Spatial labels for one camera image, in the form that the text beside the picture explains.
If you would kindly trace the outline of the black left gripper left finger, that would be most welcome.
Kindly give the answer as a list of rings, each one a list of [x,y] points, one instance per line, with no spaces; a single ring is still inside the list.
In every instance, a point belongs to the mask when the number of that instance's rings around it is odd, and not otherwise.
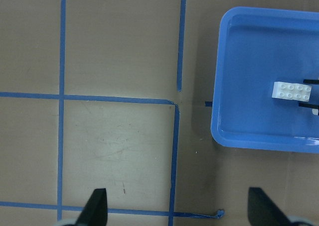
[[[95,189],[74,225],[106,226],[107,221],[108,206],[106,189]]]

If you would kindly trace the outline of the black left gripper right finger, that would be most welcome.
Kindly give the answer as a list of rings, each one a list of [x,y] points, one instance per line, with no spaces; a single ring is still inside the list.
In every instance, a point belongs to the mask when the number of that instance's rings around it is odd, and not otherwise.
[[[251,226],[298,226],[258,187],[248,191],[248,221]]]

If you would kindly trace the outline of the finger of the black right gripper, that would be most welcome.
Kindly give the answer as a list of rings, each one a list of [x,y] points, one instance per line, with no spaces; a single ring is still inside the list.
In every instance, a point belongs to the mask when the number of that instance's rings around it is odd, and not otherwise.
[[[299,106],[304,108],[315,109],[315,110],[319,109],[319,105],[309,104],[305,102],[299,102]]]
[[[310,84],[310,85],[319,85],[319,80],[315,79],[304,79],[303,83]]]

